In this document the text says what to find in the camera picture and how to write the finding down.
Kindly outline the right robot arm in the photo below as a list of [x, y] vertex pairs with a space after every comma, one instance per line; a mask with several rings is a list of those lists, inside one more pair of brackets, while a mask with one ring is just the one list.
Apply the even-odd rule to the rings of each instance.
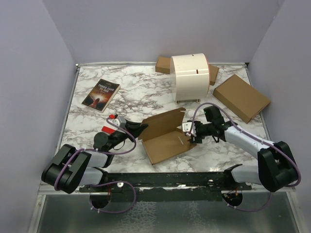
[[226, 169], [223, 184], [227, 189], [234, 190], [241, 183], [254, 183], [276, 192], [300, 184], [301, 172], [287, 143], [276, 143], [249, 133], [216, 104], [206, 102], [205, 105], [206, 124], [195, 119], [182, 124], [182, 131], [190, 136], [190, 143], [201, 144], [211, 136], [216, 143], [231, 143], [257, 160], [255, 166], [238, 164]]

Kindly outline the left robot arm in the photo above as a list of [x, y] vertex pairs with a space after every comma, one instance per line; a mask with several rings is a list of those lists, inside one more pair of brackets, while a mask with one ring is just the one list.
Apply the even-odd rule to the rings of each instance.
[[148, 127], [147, 123], [131, 122], [117, 115], [111, 115], [106, 121], [116, 130], [104, 126], [95, 134], [90, 149], [64, 144], [44, 168], [41, 180], [56, 191], [68, 194], [83, 185], [91, 185], [98, 192], [105, 190], [107, 179], [100, 168], [108, 167], [115, 155], [133, 151], [136, 139]]

